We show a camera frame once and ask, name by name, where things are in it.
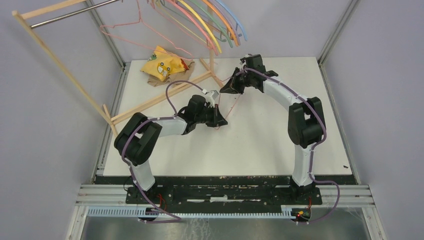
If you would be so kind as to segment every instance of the metal rod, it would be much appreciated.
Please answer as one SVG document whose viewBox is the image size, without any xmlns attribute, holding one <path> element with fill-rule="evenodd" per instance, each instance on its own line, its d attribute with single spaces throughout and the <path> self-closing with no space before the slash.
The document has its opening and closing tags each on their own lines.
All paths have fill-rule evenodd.
<svg viewBox="0 0 424 240">
<path fill-rule="evenodd" d="M 86 7 L 86 8 L 77 10 L 77 11 L 73 11 L 71 13 L 68 13 L 68 14 L 65 14 L 65 15 L 62 15 L 62 16 L 58 16 L 58 17 L 52 18 L 52 19 L 47 20 L 47 21 L 43 21 L 43 22 L 34 24 L 34 25 L 31 26 L 31 29 L 35 29 L 35 28 L 38 28 L 38 27 L 43 26 L 43 25 L 46 25 L 46 24 L 54 23 L 56 21 L 59 21 L 59 20 L 62 20 L 62 19 L 66 19 L 66 18 L 72 17 L 74 15 L 77 15 L 77 14 L 80 14 L 80 13 L 83 13 L 83 12 L 86 12 L 86 11 L 89 11 L 89 10 L 92 10 L 92 9 L 96 9 L 98 7 L 101 7 L 101 6 L 104 6 L 104 5 L 108 5 L 108 4 L 117 2 L 117 1 L 120 1 L 120 0 L 109 0 L 109 1 L 101 2 L 99 4 L 90 6 L 90 7 Z"/>
</svg>

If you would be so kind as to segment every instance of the white table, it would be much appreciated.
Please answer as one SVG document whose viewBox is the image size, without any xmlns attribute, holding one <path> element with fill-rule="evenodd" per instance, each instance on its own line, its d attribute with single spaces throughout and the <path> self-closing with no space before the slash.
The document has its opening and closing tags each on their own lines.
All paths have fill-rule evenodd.
<svg viewBox="0 0 424 240">
<path fill-rule="evenodd" d="M 147 84 L 147 74 L 140 72 L 145 60 L 131 62 L 120 102 L 119 113 L 165 92 L 166 85 Z M 215 59 L 215 73 L 222 80 L 239 67 L 238 58 Z M 267 70 L 274 70 L 285 84 L 308 97 L 322 101 L 327 140 L 316 148 L 313 173 L 350 175 L 342 138 L 330 100 L 314 57 L 264 58 Z M 196 61 L 192 77 L 205 69 Z M 207 90 L 219 90 L 212 78 L 199 84 Z M 186 106 L 192 95 L 202 93 L 195 87 L 171 97 L 177 111 Z M 222 94 L 219 109 L 226 116 L 237 95 Z M 173 114 L 165 100 L 143 112 L 146 116 Z M 228 125 L 215 130 L 204 124 L 184 136 L 161 137 L 150 156 L 155 176 L 271 176 L 291 175 L 294 168 L 294 144 L 287 133 L 288 112 L 275 100 L 254 88 L 246 88 L 228 116 Z M 116 126 L 121 131 L 126 121 Z M 113 147 L 113 137 L 106 155 L 104 176 L 129 176 L 130 172 Z"/>
</svg>

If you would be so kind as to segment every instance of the purple cable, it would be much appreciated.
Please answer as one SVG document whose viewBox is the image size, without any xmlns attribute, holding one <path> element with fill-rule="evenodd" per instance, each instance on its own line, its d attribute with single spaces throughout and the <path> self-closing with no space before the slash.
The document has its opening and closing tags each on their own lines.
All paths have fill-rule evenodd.
<svg viewBox="0 0 424 240">
<path fill-rule="evenodd" d="M 270 76 L 267 76 L 267 75 L 265 75 L 265 74 L 263 74 L 263 73 L 255 70 L 255 69 L 247 68 L 247 67 L 243 68 L 240 72 L 238 72 L 236 74 L 236 76 L 238 76 L 241 73 L 246 72 L 246 71 L 251 71 L 251 72 L 254 72 L 254 73 L 256 73 L 256 74 L 258 74 L 258 75 L 260 75 L 260 76 L 262 76 L 264 78 L 267 78 L 267 79 L 273 81 L 274 83 L 279 84 L 280 86 L 282 86 L 283 88 L 285 88 L 287 91 L 289 91 L 290 93 L 292 93 L 296 98 L 298 98 L 299 100 L 301 100 L 309 108 L 309 110 L 312 112 L 312 114 L 315 116 L 316 120 L 318 121 L 319 125 L 321 126 L 324 137 L 322 138 L 321 141 L 315 143 L 310 148 L 311 153 L 310 153 L 310 159 L 309 159 L 309 178 L 314 183 L 317 183 L 317 184 L 333 184 L 333 185 L 335 185 L 335 187 L 337 188 L 337 199 L 335 200 L 335 203 L 334 203 L 334 206 L 332 207 L 332 209 L 326 215 L 324 215 L 324 216 L 322 216 L 322 217 L 320 217 L 318 219 L 315 219 L 315 220 L 306 222 L 306 223 L 304 223 L 304 222 L 298 222 L 298 223 L 306 224 L 307 225 L 307 224 L 312 224 L 312 223 L 315 223 L 315 222 L 318 222 L 318 221 L 321 221 L 321 220 L 324 220 L 324 219 L 328 218 L 334 212 L 334 210 L 336 209 L 337 205 L 339 204 L 339 200 L 340 200 L 340 187 L 339 187 L 339 185 L 335 181 L 332 181 L 332 180 L 324 180 L 324 181 L 316 180 L 315 178 L 312 177 L 312 174 L 311 174 L 312 173 L 312 165 L 314 163 L 314 149 L 318 145 L 322 144 L 327 139 L 327 130 L 326 130 L 326 127 L 324 126 L 323 121 L 321 120 L 320 116 L 318 116 L 318 113 L 314 110 L 314 108 L 308 103 L 308 101 L 306 101 L 303 97 L 299 96 L 299 94 L 297 92 L 295 92 L 293 89 L 291 89 L 289 86 L 285 85 L 284 83 L 282 83 L 282 82 L 280 82 L 280 81 L 278 81 L 278 80 L 276 80 L 276 79 L 274 79 L 274 78 L 272 78 Z"/>
<path fill-rule="evenodd" d="M 171 105 L 171 107 L 172 107 L 172 109 L 174 110 L 174 116 L 164 116 L 164 117 L 157 117 L 157 118 L 150 118 L 150 119 L 148 119 L 148 120 L 146 120 L 146 121 L 144 121 L 143 123 L 141 123 L 132 133 L 131 133 L 131 135 L 129 136 L 129 138 L 128 138 L 128 140 L 126 141 L 126 143 L 125 143 L 125 145 L 123 146 L 123 149 L 122 149 L 122 155 L 121 155 L 121 157 L 122 157 L 122 161 L 124 162 L 124 163 L 126 163 L 130 168 L 129 168 L 129 172 L 131 173 L 131 176 L 132 176 L 132 179 L 133 180 L 135 180 L 136 179 L 136 177 L 135 177 L 135 175 L 134 175 L 134 172 L 133 172 L 133 169 L 131 168 L 131 163 L 129 162 L 129 161 L 127 161 L 126 159 L 125 159 L 125 153 L 127 152 L 127 148 L 128 148 L 128 145 L 130 144 L 130 142 L 131 142 L 131 140 L 134 138 L 134 136 L 136 135 L 136 133 L 144 126 L 144 125 L 146 125 L 147 123 L 150 123 L 150 122 L 152 122 L 152 121 L 157 121 L 157 120 L 159 120 L 159 119 L 164 119 L 164 120 L 171 120 L 171 119 L 174 119 L 175 118 L 175 116 L 177 116 L 177 109 L 175 108 L 175 106 L 172 104 L 172 102 L 171 102 L 171 100 L 170 100 L 170 97 L 169 97 L 169 95 L 168 95 L 168 89 L 170 88 L 170 86 L 172 85 L 172 84 L 176 84 L 176 83 L 188 83 L 188 84 L 191 84 L 191 85 L 193 85 L 193 86 L 195 86 L 195 87 L 197 87 L 198 89 L 200 89 L 201 91 L 203 91 L 203 88 L 201 88 L 200 86 L 198 86 L 197 84 L 195 84 L 195 83 L 193 83 L 193 82 L 191 82 L 191 81 L 185 81 L 185 80 L 178 80 L 178 81 L 173 81 L 173 82 L 171 82 L 167 87 L 166 87 L 166 90 L 165 90 L 165 95 L 166 95 L 166 99 L 168 100 L 168 103 Z M 172 218 L 175 218 L 175 219 L 173 219 L 173 220 L 162 220 L 162 221 L 144 221 L 145 223 L 148 223 L 148 224 L 166 224 L 166 223 L 178 223 L 178 222 L 181 222 L 182 221 L 182 219 L 181 219 L 181 217 L 179 217 L 179 216 L 176 216 L 176 215 L 174 215 L 174 214 L 172 214 L 172 213 L 169 213 L 169 212 L 167 212 L 167 211 L 165 211 L 165 210 L 163 210 L 162 208 L 160 208 L 160 207 L 158 207 L 158 206 L 156 206 L 147 196 L 146 196 L 146 194 L 144 193 L 144 191 L 143 191 L 143 188 L 142 188 L 142 186 L 140 186 L 140 184 L 139 184 L 139 182 L 138 181 L 135 181 L 135 185 L 137 186 L 137 188 L 138 188 L 138 190 L 140 190 L 140 193 L 141 193 L 141 195 L 143 196 L 143 198 L 149 203 L 149 204 L 151 204 L 155 209 L 157 209 L 157 210 L 159 210 L 161 213 L 164 213 L 164 214 L 166 214 L 166 215 L 168 215 L 168 216 L 170 216 L 170 217 L 172 217 Z"/>
<path fill-rule="evenodd" d="M 191 84 L 193 86 L 195 86 L 196 88 L 200 89 L 200 91 L 203 91 L 203 88 L 201 88 L 199 85 L 197 85 L 196 83 L 193 83 L 191 81 L 186 81 L 186 80 L 178 80 L 178 81 L 173 81 L 170 84 L 168 84 L 168 86 L 166 87 L 165 90 L 165 96 L 166 96 L 166 100 L 168 100 L 169 105 L 171 105 L 172 110 L 174 112 L 174 116 L 177 115 L 177 109 L 175 108 L 175 106 L 172 104 L 170 97 L 168 96 L 168 89 L 170 88 L 170 86 L 172 84 L 177 84 L 177 83 L 186 83 L 186 84 Z"/>
</svg>

